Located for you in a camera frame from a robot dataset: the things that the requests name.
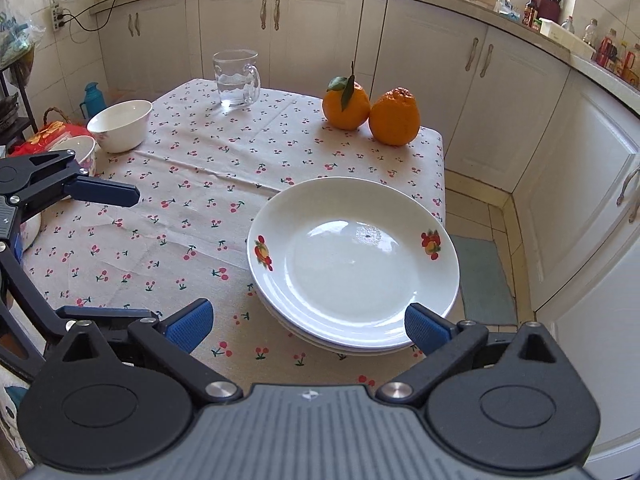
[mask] glass mug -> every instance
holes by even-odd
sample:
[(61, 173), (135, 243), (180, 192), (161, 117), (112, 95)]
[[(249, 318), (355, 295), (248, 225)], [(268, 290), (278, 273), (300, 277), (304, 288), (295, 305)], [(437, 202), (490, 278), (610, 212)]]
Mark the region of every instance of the glass mug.
[(218, 94), (223, 106), (245, 106), (260, 97), (260, 74), (253, 50), (222, 50), (213, 55)]

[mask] glass mug handle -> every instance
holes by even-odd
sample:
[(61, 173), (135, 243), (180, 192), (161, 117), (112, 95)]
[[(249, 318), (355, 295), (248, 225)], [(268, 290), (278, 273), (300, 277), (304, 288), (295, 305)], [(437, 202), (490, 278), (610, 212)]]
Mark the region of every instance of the glass mug handle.
[(251, 75), (252, 89), (244, 93), (244, 104), (251, 105), (260, 97), (260, 74), (254, 65), (246, 65), (244, 69)]

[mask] electrical outlet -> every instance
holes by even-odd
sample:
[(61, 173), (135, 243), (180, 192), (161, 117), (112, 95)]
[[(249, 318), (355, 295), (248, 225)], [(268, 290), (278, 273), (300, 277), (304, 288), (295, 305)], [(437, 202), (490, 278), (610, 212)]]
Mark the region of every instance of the electrical outlet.
[(62, 7), (60, 7), (60, 4), (58, 3), (53, 3), (49, 7), (49, 9), (51, 10), (51, 21), (53, 23), (53, 30), (60, 30), (60, 28), (65, 26), (64, 19), (62, 17)]

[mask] knife block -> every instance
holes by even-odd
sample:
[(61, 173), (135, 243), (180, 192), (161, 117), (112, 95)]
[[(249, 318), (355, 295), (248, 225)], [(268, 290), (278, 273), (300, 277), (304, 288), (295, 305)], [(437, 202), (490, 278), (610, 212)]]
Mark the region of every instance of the knife block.
[(560, 5), (551, 0), (538, 1), (538, 18), (545, 18), (557, 23), (560, 19)]

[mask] tiled floor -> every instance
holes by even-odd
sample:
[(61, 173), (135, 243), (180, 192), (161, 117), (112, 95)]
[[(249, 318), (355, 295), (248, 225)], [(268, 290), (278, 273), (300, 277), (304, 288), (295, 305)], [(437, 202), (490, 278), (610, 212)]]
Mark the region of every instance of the tiled floor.
[[(469, 189), (468, 194), (476, 193), (474, 189)], [(508, 197), (504, 206), (499, 208), (453, 191), (446, 186), (446, 209), (446, 228), (449, 234), (495, 241), (511, 295), (515, 299), (518, 325), (533, 320), (524, 248), (511, 197)], [(451, 322), (465, 319), (460, 293), (447, 319)], [(516, 331), (515, 326), (489, 326), (489, 328), (494, 332)]]

